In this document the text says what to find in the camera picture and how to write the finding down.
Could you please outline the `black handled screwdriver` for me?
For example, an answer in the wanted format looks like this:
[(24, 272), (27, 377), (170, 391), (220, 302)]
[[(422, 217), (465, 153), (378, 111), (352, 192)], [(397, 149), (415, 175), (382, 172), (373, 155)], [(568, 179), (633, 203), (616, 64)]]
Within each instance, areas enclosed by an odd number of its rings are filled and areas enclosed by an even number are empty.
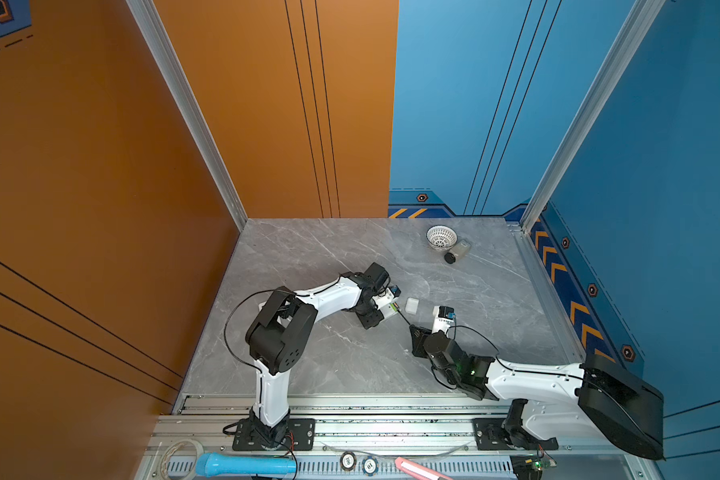
[(412, 323), (407, 319), (407, 317), (403, 314), (402, 310), (400, 310), (398, 307), (395, 307), (395, 312), (405, 321), (405, 323), (410, 327), (412, 326)]

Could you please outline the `white battery cover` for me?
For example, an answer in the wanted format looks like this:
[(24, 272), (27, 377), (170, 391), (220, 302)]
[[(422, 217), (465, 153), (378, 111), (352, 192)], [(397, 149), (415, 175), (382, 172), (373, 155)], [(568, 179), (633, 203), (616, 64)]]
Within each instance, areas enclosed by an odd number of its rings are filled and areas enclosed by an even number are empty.
[(417, 313), (420, 301), (417, 298), (408, 298), (405, 303), (405, 312), (410, 315)]

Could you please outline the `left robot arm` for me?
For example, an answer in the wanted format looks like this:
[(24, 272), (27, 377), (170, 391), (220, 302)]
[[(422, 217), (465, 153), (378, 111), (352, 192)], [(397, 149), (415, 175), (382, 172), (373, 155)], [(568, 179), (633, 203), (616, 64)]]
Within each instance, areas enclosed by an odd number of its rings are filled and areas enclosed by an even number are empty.
[(254, 427), (274, 442), (284, 437), (290, 416), (290, 370), (305, 353), (318, 322), (345, 311), (355, 314), (364, 329), (371, 329), (396, 313), (399, 296), (400, 289), (377, 263), (312, 289), (274, 289), (245, 335), (257, 374)]

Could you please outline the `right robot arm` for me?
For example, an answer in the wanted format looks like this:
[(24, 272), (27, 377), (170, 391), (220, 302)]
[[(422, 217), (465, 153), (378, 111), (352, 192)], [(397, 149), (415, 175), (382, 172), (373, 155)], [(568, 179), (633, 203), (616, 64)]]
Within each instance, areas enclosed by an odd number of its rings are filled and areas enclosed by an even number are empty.
[(536, 365), (470, 354), (447, 331), (410, 326), (414, 356), (435, 379), (476, 401), (507, 401), (501, 428), (515, 449), (552, 449), (561, 437), (604, 439), (649, 460), (664, 457), (664, 396), (599, 355)]

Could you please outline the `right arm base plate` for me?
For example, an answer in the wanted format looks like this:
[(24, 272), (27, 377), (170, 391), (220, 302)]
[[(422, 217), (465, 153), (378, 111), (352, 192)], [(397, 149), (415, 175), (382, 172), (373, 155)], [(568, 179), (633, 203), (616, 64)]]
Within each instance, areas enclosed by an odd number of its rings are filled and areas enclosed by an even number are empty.
[(528, 451), (558, 450), (556, 438), (539, 440), (522, 427), (508, 431), (500, 418), (475, 418), (472, 420), (473, 436), (479, 451)]

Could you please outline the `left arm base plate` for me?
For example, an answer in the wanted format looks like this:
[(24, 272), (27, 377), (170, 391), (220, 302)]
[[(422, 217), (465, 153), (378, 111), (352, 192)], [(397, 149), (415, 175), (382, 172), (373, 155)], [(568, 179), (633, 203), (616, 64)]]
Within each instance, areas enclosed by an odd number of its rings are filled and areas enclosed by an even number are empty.
[(250, 416), (235, 426), (232, 449), (241, 452), (274, 451), (281, 449), (311, 451), (315, 440), (316, 421), (313, 418), (286, 416), (274, 427), (264, 425)]

